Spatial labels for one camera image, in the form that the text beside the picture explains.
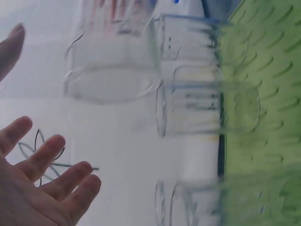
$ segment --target hand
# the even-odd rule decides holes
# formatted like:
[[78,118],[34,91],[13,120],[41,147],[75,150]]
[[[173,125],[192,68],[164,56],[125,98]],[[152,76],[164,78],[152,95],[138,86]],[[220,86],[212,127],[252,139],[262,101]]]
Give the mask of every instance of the hand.
[[[98,6],[100,8],[103,7],[105,0],[94,0],[94,8],[97,8]],[[124,16],[125,10],[126,10],[126,0],[121,0],[120,3],[121,8],[121,17]],[[114,21],[115,15],[117,10],[117,0],[111,0],[111,21]]]
[[[0,43],[0,80],[19,59],[24,36],[23,26],[17,25]],[[0,130],[0,225],[74,226],[98,194],[101,181],[91,175],[92,167],[83,161],[36,187],[34,182],[63,149],[65,140],[54,135],[29,159],[9,164],[5,157],[31,127],[32,121],[21,117]]]

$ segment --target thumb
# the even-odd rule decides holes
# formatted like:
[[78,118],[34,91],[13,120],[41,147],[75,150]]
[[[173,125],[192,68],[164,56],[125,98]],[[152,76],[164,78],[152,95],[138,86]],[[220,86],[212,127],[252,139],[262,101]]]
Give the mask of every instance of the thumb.
[[25,29],[15,26],[9,36],[0,42],[0,81],[13,69],[22,52]]

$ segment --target glass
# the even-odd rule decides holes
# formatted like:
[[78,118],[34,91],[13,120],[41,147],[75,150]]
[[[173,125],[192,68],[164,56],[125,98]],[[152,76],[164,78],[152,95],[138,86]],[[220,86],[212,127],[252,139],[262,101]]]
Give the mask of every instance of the glass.
[[300,166],[215,180],[160,180],[157,226],[300,225]]
[[128,6],[119,7],[111,20],[111,1],[101,7],[93,3],[82,1],[82,19],[67,52],[65,95],[106,104],[155,91],[161,82],[159,55],[153,20],[144,21],[144,5],[135,3],[130,14]]
[[240,65],[248,51],[248,32],[240,25],[216,19],[163,14],[158,42],[164,60]]
[[[173,81],[162,83],[157,90],[160,137],[247,133],[257,126],[260,109],[257,88],[244,82],[184,80],[178,76],[186,74],[181,72],[184,69],[175,70]],[[200,67],[195,72],[218,74],[219,69]]]

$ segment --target glass base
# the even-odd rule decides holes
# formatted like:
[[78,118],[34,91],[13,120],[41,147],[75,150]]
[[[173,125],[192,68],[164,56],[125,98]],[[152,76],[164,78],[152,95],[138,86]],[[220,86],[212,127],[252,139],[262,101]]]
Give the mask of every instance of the glass base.
[[65,95],[97,104],[123,103],[155,91],[160,79],[155,67],[89,64],[71,72],[65,80]]

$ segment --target white countertop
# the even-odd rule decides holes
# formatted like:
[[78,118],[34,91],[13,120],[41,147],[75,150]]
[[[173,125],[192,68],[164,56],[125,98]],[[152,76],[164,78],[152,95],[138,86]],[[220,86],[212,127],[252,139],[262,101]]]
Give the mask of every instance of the white countertop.
[[[37,128],[46,138],[62,133],[67,148],[60,163],[88,160],[100,168],[95,173],[103,182],[101,192],[79,225],[155,226],[156,181],[214,177],[218,140],[212,136],[159,139],[150,104],[153,96],[113,106],[61,100],[66,72],[63,53],[75,4],[74,0],[42,0],[0,14],[2,39],[20,15],[28,15],[23,17],[27,30],[24,52],[0,85],[0,106],[5,109],[0,113],[0,126],[26,114],[35,127],[23,142],[33,145]],[[18,147],[8,157],[11,163],[22,159]]]

